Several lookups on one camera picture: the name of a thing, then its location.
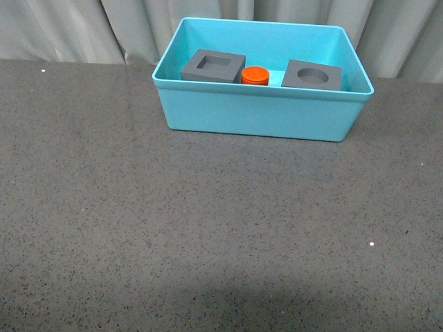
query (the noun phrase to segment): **speckled gray surface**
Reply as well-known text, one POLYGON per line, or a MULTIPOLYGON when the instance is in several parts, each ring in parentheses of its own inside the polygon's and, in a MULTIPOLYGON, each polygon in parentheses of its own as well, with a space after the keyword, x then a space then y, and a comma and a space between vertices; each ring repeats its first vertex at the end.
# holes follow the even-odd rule
POLYGON ((442 85, 331 143, 171 131, 152 68, 0 61, 0 330, 443 329, 442 85))

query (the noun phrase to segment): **gray block with circular hole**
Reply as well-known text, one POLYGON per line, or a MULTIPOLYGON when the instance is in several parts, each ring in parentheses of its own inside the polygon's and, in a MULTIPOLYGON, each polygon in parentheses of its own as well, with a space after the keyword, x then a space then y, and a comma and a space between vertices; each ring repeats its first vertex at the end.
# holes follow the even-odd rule
POLYGON ((340 91, 341 68, 290 59, 282 86, 340 91))

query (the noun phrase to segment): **circular hole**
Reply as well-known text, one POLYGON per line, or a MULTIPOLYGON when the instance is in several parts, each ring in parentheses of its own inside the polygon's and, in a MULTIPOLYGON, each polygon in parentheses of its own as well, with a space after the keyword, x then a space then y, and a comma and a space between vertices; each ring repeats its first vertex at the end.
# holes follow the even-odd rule
POLYGON ((329 76, 324 71, 314 68, 300 69, 297 73, 297 76, 301 80, 312 84, 324 84, 329 79, 329 76))

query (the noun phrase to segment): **square hole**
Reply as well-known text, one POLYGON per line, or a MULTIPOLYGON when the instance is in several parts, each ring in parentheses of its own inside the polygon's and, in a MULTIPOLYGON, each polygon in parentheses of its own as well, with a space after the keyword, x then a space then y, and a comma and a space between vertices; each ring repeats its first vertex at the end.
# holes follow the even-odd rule
POLYGON ((198 69, 206 69, 209 71, 225 71, 229 66, 231 59, 225 57, 215 57, 213 55, 205 55, 197 65, 198 69))

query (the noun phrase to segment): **gray curtain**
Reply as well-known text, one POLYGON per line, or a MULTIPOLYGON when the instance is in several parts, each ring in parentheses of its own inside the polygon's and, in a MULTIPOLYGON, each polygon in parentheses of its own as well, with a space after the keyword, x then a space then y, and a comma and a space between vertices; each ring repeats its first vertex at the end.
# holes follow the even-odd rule
POLYGON ((0 58, 155 64, 183 17, 343 27, 371 77, 443 82, 441 0, 0 0, 0 58))

